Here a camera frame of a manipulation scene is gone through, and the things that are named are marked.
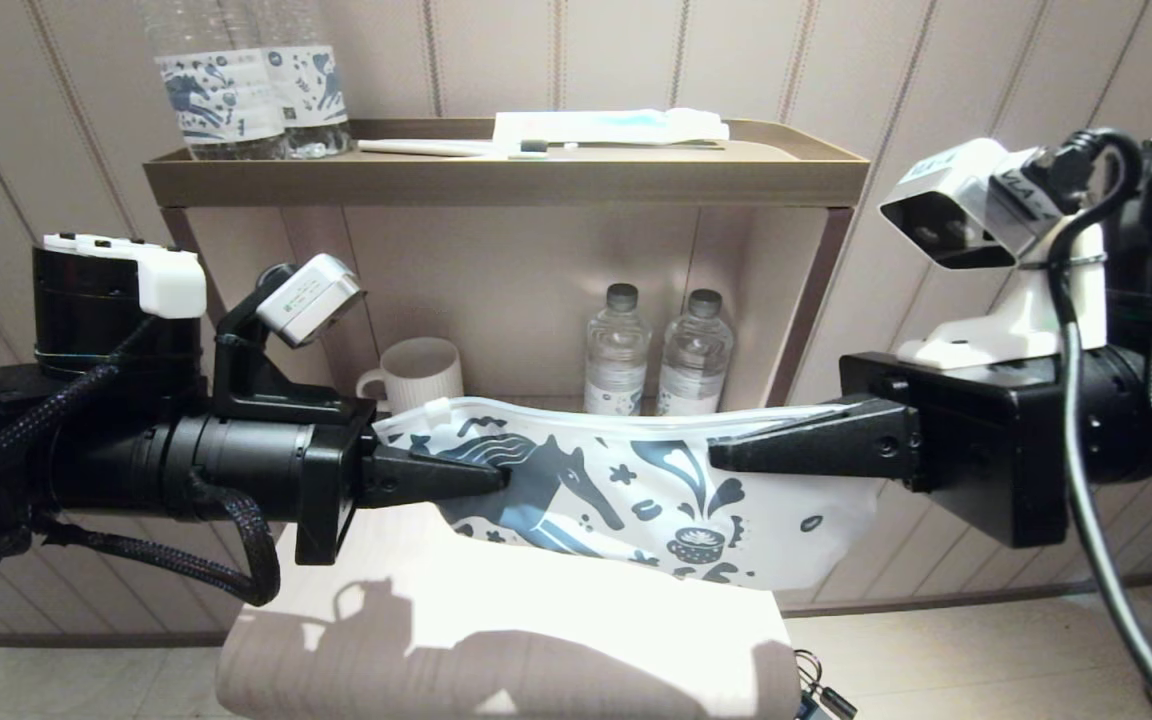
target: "shelf tray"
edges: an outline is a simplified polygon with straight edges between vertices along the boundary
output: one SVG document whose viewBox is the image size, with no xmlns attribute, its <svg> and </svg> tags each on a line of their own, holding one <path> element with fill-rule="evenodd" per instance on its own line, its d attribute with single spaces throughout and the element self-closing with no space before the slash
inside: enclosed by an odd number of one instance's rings
<svg viewBox="0 0 1152 720">
<path fill-rule="evenodd" d="M 485 141 L 494 120 L 354 120 L 355 138 Z M 145 164 L 164 209 L 291 205 L 780 205 L 851 209 L 869 160 L 778 123 L 726 120 L 722 149 L 553 147 L 547 160 L 344 152 L 323 160 Z"/>
</svg>

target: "bottle cap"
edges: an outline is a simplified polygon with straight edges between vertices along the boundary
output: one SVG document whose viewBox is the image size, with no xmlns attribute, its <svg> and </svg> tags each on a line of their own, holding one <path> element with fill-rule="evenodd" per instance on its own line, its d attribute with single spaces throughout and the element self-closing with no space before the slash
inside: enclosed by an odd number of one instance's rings
<svg viewBox="0 0 1152 720">
<path fill-rule="evenodd" d="M 619 313 L 628 313 L 639 305 L 639 288 L 630 283 L 615 283 L 607 288 L 607 306 Z"/>
<path fill-rule="evenodd" d="M 698 318 L 717 318 L 723 309 L 723 296 L 713 290 L 694 290 L 687 296 L 687 312 Z"/>
</svg>

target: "white package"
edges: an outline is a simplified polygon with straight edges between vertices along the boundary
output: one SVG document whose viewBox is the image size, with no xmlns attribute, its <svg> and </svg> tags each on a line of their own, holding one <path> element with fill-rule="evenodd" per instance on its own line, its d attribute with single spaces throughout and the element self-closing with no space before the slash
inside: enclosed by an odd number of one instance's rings
<svg viewBox="0 0 1152 720">
<path fill-rule="evenodd" d="M 673 145 L 730 137 L 732 129 L 718 114 L 690 108 L 497 113 L 492 132 L 492 141 L 502 147 L 517 147 L 524 141 Z"/>
<path fill-rule="evenodd" d="M 832 410 L 616 418 L 444 397 L 380 420 L 376 433 L 388 446 L 511 471 L 502 492 L 438 503 L 463 536 L 790 589 L 823 579 L 867 530 L 881 480 L 715 470 L 707 440 Z"/>
</svg>

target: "coffee cup illustration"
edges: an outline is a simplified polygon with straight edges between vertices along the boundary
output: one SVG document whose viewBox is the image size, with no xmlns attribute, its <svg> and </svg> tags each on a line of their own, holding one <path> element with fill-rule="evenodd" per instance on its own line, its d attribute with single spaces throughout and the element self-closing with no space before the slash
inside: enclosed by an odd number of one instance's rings
<svg viewBox="0 0 1152 720">
<path fill-rule="evenodd" d="M 707 528 L 684 528 L 666 544 L 667 551 L 672 552 L 677 560 L 691 562 L 691 564 L 708 564 L 717 562 L 723 554 L 723 538 L 721 533 Z"/>
</svg>

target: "horse illustration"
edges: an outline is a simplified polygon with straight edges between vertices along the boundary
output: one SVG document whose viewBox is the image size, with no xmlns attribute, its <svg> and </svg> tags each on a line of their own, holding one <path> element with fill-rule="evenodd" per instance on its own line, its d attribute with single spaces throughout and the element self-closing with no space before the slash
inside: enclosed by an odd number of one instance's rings
<svg viewBox="0 0 1152 720">
<path fill-rule="evenodd" d="M 206 101 L 211 99 L 211 94 L 203 88 L 198 85 L 197 78 L 191 76 L 174 76 L 169 77 L 164 82 L 164 85 L 168 88 L 168 99 L 172 101 L 172 108 L 177 113 L 189 113 L 191 115 L 197 115 L 210 122 L 214 127 L 220 127 L 221 119 L 214 109 L 204 108 L 204 106 L 194 104 L 194 96 L 202 97 L 202 100 Z"/>
<path fill-rule="evenodd" d="M 338 74 L 338 68 L 335 63 L 328 68 L 328 61 L 332 55 L 328 53 L 320 53 L 314 55 L 314 68 L 323 73 L 324 86 L 323 97 L 319 100 L 319 109 L 329 108 L 329 106 L 335 103 L 343 101 L 343 97 L 340 94 L 340 76 Z"/>
<path fill-rule="evenodd" d="M 484 518 L 513 530 L 536 547 L 599 558 L 585 543 L 545 518 L 558 488 L 567 487 L 582 501 L 589 502 L 602 516 L 607 528 L 626 528 L 607 498 L 585 473 L 584 452 L 579 447 L 562 452 L 553 435 L 541 446 L 515 433 L 485 435 L 470 439 L 452 450 L 439 452 L 438 456 L 509 468 L 509 484 L 503 491 L 439 502 L 444 518 L 453 525 L 465 518 Z"/>
</svg>

